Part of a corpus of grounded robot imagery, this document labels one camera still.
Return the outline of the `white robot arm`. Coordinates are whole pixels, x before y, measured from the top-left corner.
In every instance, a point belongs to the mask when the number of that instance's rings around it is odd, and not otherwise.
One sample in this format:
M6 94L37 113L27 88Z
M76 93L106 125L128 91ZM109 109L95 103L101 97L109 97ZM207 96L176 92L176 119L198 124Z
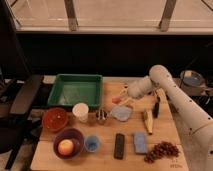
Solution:
M213 171L213 118L174 82L164 66L152 66L147 76L130 83L118 97L125 103L129 99L141 99L158 88L164 90L190 128L190 134L204 149L206 157L203 171Z

